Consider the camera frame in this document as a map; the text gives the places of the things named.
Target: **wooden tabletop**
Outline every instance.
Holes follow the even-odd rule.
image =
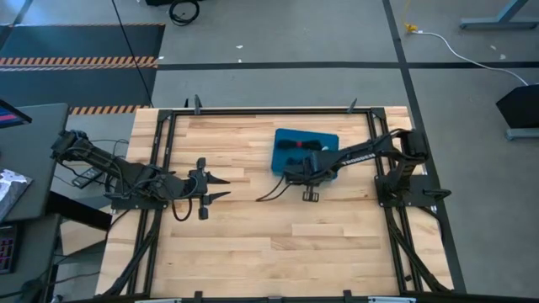
[[[390,130],[411,128],[407,108],[386,107],[386,113]],[[156,124],[157,109],[137,111],[128,161],[149,162]],[[335,134],[340,148],[369,139],[361,114],[178,117],[170,170],[185,178],[197,158],[205,157],[207,171],[231,181],[211,185],[210,192],[232,193],[209,207],[207,221],[198,220],[198,205],[186,222],[176,221],[170,207],[164,211],[152,297],[190,298],[197,290],[204,297],[340,296],[343,290],[398,294],[386,220],[376,200],[374,161],[342,168],[336,180],[318,190],[318,203],[303,202],[304,188],[295,186],[277,200],[254,201],[279,181],[270,171],[278,128]],[[186,201],[176,205],[183,215]],[[131,211],[110,232],[96,293],[107,290],[131,258],[139,215]],[[416,252],[451,288],[437,222],[414,208],[408,208],[408,218]],[[146,260],[141,264],[139,290]]]

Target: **computer monitor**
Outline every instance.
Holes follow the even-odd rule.
[[[31,122],[32,118],[0,99],[0,128],[25,125]]]

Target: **keyboard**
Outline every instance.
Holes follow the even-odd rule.
[[[14,270],[17,257],[17,226],[0,226],[0,274],[10,274]]]

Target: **white cable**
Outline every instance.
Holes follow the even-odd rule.
[[[470,63],[472,63],[472,64],[475,64],[475,65],[477,65],[477,66],[486,68],[486,69],[491,70],[491,71],[507,72],[507,73],[509,73],[510,75],[512,75],[513,77],[516,77],[517,79],[519,79],[522,83],[524,83],[524,85],[528,86],[528,83],[527,83],[526,81],[524,81],[524,79],[522,79],[521,77],[519,77],[519,75],[515,74],[515,73],[512,72],[512,71],[508,71],[508,70],[505,70],[505,69],[503,69],[503,68],[496,68],[496,67],[485,66],[485,65],[483,65],[483,64],[481,64],[481,63],[477,63],[477,62],[475,62],[475,61],[473,61],[473,60],[470,60],[470,59],[468,59],[468,58],[465,58],[465,57],[463,57],[463,56],[457,54],[457,53],[451,48],[451,46],[449,45],[449,42],[447,42],[446,38],[442,37],[441,35],[438,35],[438,34],[435,34],[435,33],[427,33],[427,32],[421,31],[421,30],[419,30],[419,31],[418,31],[418,30],[415,30],[415,31],[413,31],[413,32],[411,32],[411,33],[412,33],[412,34],[418,34],[418,35],[433,35],[434,37],[438,37],[438,38],[442,39],[442,40],[446,43],[447,47],[449,48],[449,51],[451,51],[451,52],[453,53],[453,55],[455,55],[455,56],[457,56],[457,57],[463,59],[464,61],[468,61],[468,62],[470,62]]]

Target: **concrete floor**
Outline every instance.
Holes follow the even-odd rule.
[[[182,28],[170,24],[166,6],[116,2],[125,23],[167,24],[161,63],[397,61],[382,1],[207,0],[200,3],[200,18]],[[8,3],[16,12],[20,1]],[[399,27],[404,3],[391,1]],[[457,52],[476,61],[539,61],[539,29],[459,30],[460,18],[494,16],[506,3],[413,0],[408,21],[444,35]],[[16,15],[1,12],[0,23]],[[539,1],[530,1],[519,15],[539,18]],[[116,22],[109,0],[34,0],[24,19],[27,24]],[[434,37],[402,35],[402,40],[409,62],[458,61]],[[539,82],[539,69],[514,72],[530,83]],[[506,141],[506,124],[495,107],[520,83],[506,74],[479,69],[412,70],[411,76],[440,181],[453,192],[446,205],[467,291],[539,297],[535,192],[539,160],[534,157],[539,141]],[[354,98],[358,105],[408,106],[398,69],[157,72],[153,92],[157,107],[181,107],[195,93],[206,107],[346,105]],[[94,139],[127,139],[132,121],[132,114],[72,116],[68,128],[85,130]],[[71,179],[66,172],[58,174]],[[101,190],[78,191],[57,180],[53,189],[76,198]],[[88,266],[99,268],[99,261],[89,258],[80,271],[92,272]],[[66,269],[61,274],[78,271]],[[71,285],[77,295],[64,287],[68,285],[56,290],[69,299],[89,297],[95,282],[85,279],[81,282],[85,287]]]

